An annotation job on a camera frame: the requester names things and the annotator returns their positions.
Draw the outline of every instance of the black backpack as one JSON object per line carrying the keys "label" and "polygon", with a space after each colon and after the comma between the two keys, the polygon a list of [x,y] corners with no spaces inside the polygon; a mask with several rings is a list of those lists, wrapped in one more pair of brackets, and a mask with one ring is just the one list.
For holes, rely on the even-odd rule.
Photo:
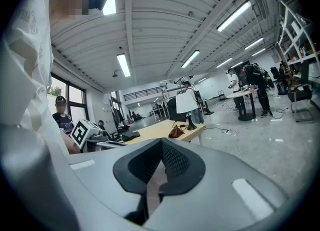
{"label": "black backpack", "polygon": [[192,89],[192,88],[188,88],[188,90],[189,90],[189,89],[193,90],[193,93],[194,93],[196,102],[197,102],[198,104],[202,104],[203,102],[202,102],[202,98],[201,98],[200,93],[199,93],[198,91],[195,91],[195,90]]}

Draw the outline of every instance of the white ceiling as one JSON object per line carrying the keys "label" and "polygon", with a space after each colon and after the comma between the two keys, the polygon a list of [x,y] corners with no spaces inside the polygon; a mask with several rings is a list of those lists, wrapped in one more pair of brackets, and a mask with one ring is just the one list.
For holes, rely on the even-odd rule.
{"label": "white ceiling", "polygon": [[[88,16],[54,24],[51,43],[61,53],[56,52],[60,64],[64,62],[105,92],[206,74],[230,57],[232,61],[223,68],[275,42],[275,0],[266,0],[267,19],[262,19],[256,0],[250,0],[253,10],[246,10],[223,32],[217,31],[245,1],[116,0],[116,14],[103,16],[102,11],[93,10]],[[264,42],[244,50],[262,35]],[[200,53],[192,65],[181,68],[195,50]],[[121,53],[130,66],[130,77],[124,77],[116,58]],[[115,70],[118,77],[113,78]]]}

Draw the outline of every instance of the handbag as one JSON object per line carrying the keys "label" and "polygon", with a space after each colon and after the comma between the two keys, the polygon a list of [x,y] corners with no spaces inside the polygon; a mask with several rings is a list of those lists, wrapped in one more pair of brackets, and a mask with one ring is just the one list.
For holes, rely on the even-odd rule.
{"label": "handbag", "polygon": [[181,136],[181,134],[184,134],[184,132],[176,125],[169,133],[169,138],[175,139]]}

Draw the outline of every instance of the railing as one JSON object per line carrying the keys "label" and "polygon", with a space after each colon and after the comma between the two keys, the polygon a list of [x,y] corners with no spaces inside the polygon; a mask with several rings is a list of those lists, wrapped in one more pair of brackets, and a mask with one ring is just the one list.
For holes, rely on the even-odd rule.
{"label": "railing", "polygon": [[184,82],[186,80],[186,78],[184,78],[184,77],[181,77],[178,81],[176,81],[175,83],[177,84],[177,85],[182,85],[182,83]]}
{"label": "railing", "polygon": [[141,91],[137,91],[134,93],[123,95],[123,97],[124,97],[125,101],[130,101],[133,99],[137,99],[137,98],[145,97],[148,95],[160,93],[162,91],[162,89],[165,89],[165,88],[167,88],[167,86],[164,85],[164,86],[155,87],[155,88],[151,88],[151,89],[145,89],[145,90],[141,90]]}

